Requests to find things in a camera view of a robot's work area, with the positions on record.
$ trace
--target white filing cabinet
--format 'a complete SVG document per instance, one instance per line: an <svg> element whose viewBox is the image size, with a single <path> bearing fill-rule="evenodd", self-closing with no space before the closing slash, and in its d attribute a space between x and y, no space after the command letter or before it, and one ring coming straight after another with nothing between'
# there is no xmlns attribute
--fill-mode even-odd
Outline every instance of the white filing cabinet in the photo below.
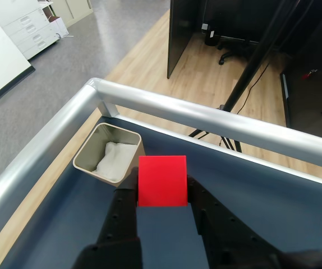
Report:
<svg viewBox="0 0 322 269"><path fill-rule="evenodd" d="M37 0L0 0L0 25L26 59L58 40Z"/></svg>
<svg viewBox="0 0 322 269"><path fill-rule="evenodd" d="M61 17L66 27L93 13L90 0L53 0L53 10Z"/></svg>

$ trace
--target silver handrail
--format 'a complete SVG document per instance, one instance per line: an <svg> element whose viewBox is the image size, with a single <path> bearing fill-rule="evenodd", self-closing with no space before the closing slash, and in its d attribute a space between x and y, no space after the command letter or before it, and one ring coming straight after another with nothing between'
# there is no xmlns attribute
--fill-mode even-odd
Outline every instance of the silver handrail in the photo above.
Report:
<svg viewBox="0 0 322 269"><path fill-rule="evenodd" d="M105 80L97 89L109 117L120 105L322 166L320 137Z"/></svg>
<svg viewBox="0 0 322 269"><path fill-rule="evenodd" d="M0 175L0 231L50 163L98 107L115 117L115 105L322 166L322 138L191 102L92 78L40 130Z"/></svg>

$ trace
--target black pole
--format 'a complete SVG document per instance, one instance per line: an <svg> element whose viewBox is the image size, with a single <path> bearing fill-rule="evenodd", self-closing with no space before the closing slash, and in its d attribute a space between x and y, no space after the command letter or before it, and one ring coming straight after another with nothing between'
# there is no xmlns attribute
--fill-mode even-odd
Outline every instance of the black pole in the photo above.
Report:
<svg viewBox="0 0 322 269"><path fill-rule="evenodd" d="M297 7L300 0L282 0L277 10L266 29L260 43L257 45L256 50L253 52L250 61L248 62L245 70L238 80L237 84L233 88L231 95L227 99L223 110L231 112L248 84L251 82L252 78L256 74L257 70L260 68L263 60L268 56L274 43L277 41L279 34L285 27L289 17Z"/></svg>

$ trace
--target gray carpet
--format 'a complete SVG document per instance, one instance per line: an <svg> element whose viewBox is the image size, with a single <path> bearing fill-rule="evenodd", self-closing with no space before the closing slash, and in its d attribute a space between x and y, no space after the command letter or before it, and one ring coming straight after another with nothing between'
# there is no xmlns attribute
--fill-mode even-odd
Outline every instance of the gray carpet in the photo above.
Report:
<svg viewBox="0 0 322 269"><path fill-rule="evenodd" d="M94 13L30 63L0 98L0 173L91 77L105 77L169 9L169 0L91 0Z"/></svg>

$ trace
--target gray tray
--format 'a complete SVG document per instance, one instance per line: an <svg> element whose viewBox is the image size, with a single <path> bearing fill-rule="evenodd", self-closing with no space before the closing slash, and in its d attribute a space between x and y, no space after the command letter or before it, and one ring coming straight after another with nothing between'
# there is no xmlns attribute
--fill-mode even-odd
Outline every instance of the gray tray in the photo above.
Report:
<svg viewBox="0 0 322 269"><path fill-rule="evenodd" d="M322 249L322 184L116 118L147 155L186 155L188 173L282 251ZM114 187L69 164L1 268L71 268L94 243ZM144 268L207 268L191 207L137 208Z"/></svg>

